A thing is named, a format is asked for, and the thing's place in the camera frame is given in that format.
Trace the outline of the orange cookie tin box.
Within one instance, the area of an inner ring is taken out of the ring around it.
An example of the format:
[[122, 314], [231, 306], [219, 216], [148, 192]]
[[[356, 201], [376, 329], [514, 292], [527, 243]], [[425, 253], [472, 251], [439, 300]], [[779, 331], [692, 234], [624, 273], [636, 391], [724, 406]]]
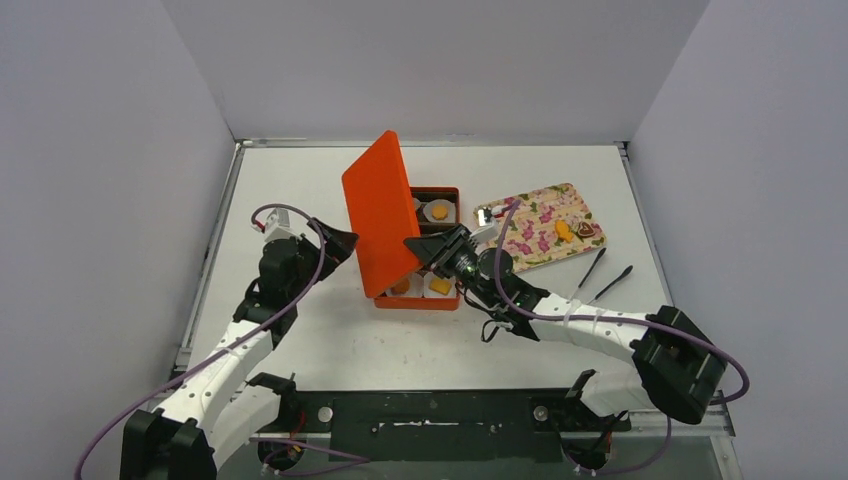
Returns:
[[[418, 221], [418, 236], [441, 233], [459, 224], [460, 195], [458, 188], [450, 186], [412, 186], [410, 188], [410, 192], [413, 200], [414, 213]], [[431, 223], [425, 219], [422, 213], [422, 206], [429, 201], [437, 199], [448, 200], [456, 205], [457, 221], [455, 223]], [[414, 272], [410, 272], [407, 275], [412, 273], [419, 273], [424, 277], [425, 274], [430, 272], [425, 269], [419, 269]], [[430, 299], [425, 298], [424, 296], [421, 298], [387, 297], [384, 292], [373, 299], [377, 308], [395, 310], [453, 311], [459, 306], [459, 293], [457, 292], [457, 289], [456, 297], [447, 299]]]

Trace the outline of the small orange cookie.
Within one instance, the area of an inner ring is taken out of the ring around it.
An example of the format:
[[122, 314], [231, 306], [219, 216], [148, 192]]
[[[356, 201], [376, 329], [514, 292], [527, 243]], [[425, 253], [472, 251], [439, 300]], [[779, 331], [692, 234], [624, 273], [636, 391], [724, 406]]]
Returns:
[[391, 296], [405, 296], [409, 290], [411, 289], [411, 282], [409, 279], [403, 279], [393, 285], [389, 289], [389, 294]]

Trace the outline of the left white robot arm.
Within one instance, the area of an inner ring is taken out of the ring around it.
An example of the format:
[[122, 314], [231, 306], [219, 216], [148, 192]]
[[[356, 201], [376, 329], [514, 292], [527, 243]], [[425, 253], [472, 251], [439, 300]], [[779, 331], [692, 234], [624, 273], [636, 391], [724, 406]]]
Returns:
[[258, 430], [298, 419], [294, 381], [257, 373], [297, 318], [297, 303], [354, 252], [359, 236], [311, 219], [320, 244], [269, 221], [258, 275], [222, 338], [154, 410], [135, 411], [123, 429], [122, 479], [214, 479]]

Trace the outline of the floral tray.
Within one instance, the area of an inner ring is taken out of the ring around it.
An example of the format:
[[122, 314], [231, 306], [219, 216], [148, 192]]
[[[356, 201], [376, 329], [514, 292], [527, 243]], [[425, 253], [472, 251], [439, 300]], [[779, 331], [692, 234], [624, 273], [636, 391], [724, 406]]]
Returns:
[[[515, 272], [566, 260], [601, 249], [607, 244], [606, 233], [571, 183], [516, 194], [483, 203], [479, 207], [510, 205], [516, 200], [520, 205], [508, 226], [503, 244], [505, 253], [513, 258]], [[571, 243], [563, 243], [557, 239], [554, 229], [557, 220], [564, 220], [569, 224], [574, 233]], [[581, 239], [576, 235], [576, 227], [581, 221], [593, 226], [593, 237]]]

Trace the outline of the round orange cookie top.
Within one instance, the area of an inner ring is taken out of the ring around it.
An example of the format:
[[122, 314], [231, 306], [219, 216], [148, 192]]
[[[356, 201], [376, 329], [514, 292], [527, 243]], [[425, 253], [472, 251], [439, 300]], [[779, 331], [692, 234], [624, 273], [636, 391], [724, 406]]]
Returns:
[[443, 204], [435, 204], [430, 210], [431, 217], [436, 221], [446, 220], [450, 215], [450, 209]]

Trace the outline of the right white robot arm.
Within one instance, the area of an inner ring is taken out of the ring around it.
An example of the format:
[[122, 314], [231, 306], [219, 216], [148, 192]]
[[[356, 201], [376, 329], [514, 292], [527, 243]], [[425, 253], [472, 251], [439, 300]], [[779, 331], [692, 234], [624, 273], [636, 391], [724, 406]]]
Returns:
[[574, 425], [589, 428], [603, 417], [642, 409], [689, 425], [705, 416], [729, 360], [680, 309], [606, 310], [534, 287], [513, 273], [505, 254], [494, 248], [477, 253], [463, 226], [409, 237], [404, 244], [426, 270], [455, 280], [494, 328], [627, 364], [624, 371], [590, 368], [581, 374], [565, 402]]

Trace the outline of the orange tin lid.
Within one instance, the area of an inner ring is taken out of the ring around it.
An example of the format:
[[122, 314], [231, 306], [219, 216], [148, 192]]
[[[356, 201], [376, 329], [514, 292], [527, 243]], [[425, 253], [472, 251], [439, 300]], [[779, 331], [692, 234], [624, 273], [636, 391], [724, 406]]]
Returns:
[[376, 298], [420, 262], [404, 241], [420, 235], [396, 132], [385, 131], [341, 177], [356, 255], [368, 298]]

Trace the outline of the metal tongs with black tips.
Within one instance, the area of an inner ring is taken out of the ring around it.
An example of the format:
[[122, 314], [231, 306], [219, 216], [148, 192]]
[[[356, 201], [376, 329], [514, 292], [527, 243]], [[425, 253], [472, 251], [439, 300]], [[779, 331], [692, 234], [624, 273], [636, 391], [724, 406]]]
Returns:
[[607, 247], [602, 247], [572, 288], [569, 298], [587, 305], [599, 305], [627, 280], [634, 270], [632, 263], [615, 258], [608, 252]]

